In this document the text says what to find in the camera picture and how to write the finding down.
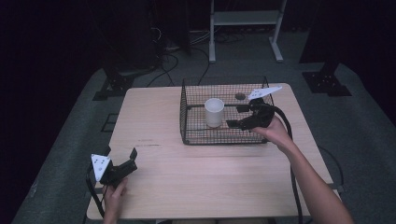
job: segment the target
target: human hand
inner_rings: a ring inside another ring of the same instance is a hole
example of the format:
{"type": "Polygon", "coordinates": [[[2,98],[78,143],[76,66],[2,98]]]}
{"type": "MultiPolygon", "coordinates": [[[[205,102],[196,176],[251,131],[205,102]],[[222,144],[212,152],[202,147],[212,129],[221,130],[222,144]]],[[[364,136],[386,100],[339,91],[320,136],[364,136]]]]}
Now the human hand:
{"type": "Polygon", "coordinates": [[[270,125],[268,125],[267,128],[256,127],[251,131],[253,131],[254,133],[261,134],[270,142],[277,145],[278,148],[283,152],[285,152],[284,150],[286,148],[295,146],[293,141],[289,137],[289,134],[286,131],[285,126],[283,125],[280,118],[278,118],[277,116],[273,117],[270,125]]]}
{"type": "Polygon", "coordinates": [[[121,196],[126,191],[128,178],[123,178],[116,189],[113,186],[103,186],[102,192],[105,194],[105,217],[104,223],[117,223],[121,211],[121,196]]]}

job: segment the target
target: wrist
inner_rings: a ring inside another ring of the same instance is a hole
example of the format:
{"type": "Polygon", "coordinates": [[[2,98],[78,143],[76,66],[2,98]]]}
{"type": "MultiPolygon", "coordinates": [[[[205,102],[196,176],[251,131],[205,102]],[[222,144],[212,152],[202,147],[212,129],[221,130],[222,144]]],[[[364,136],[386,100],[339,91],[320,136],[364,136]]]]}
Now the wrist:
{"type": "Polygon", "coordinates": [[[294,163],[295,161],[299,161],[300,159],[305,158],[303,152],[301,152],[301,150],[297,147],[297,145],[294,144],[294,142],[284,148],[283,153],[289,159],[290,163],[294,163]]]}
{"type": "Polygon", "coordinates": [[[119,216],[116,213],[111,213],[110,211],[105,212],[105,217],[103,219],[104,224],[116,224],[119,216]]]}

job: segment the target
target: white metal frame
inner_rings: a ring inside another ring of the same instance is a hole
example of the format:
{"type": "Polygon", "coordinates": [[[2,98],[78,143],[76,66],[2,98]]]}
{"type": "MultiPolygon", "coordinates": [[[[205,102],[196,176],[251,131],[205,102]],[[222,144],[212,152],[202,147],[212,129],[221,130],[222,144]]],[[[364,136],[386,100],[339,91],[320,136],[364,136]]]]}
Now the white metal frame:
{"type": "Polygon", "coordinates": [[[210,6],[209,61],[211,63],[216,62],[216,25],[274,24],[276,26],[274,36],[269,37],[269,41],[275,54],[276,61],[279,63],[283,62],[283,57],[276,41],[279,36],[280,25],[283,20],[286,3],[287,0],[282,0],[282,5],[279,10],[215,12],[215,0],[212,0],[210,6]]]}

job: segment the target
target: forearm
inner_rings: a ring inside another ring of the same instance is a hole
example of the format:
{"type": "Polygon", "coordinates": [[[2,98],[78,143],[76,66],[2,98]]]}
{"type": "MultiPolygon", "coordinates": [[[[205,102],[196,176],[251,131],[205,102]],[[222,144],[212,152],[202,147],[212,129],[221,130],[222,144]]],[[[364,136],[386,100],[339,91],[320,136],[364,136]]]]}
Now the forearm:
{"type": "Polygon", "coordinates": [[[297,146],[290,142],[281,150],[290,161],[308,210],[316,223],[353,223],[351,215],[314,170],[297,146]]]}

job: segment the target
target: human arm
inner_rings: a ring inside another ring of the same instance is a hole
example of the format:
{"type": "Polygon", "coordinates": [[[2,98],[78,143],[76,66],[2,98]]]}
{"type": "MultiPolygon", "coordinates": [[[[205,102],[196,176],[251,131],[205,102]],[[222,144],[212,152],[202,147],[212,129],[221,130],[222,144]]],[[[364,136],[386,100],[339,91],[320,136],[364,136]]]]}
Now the human arm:
{"type": "Polygon", "coordinates": [[[316,223],[353,223],[347,208],[294,144],[278,117],[274,117],[267,128],[258,127],[251,131],[263,135],[288,157],[308,210],[316,223]]]}
{"type": "Polygon", "coordinates": [[[105,216],[104,224],[115,224],[120,216],[121,196],[125,193],[127,178],[122,179],[120,184],[114,189],[113,186],[104,186],[102,191],[105,194],[105,216]]]}

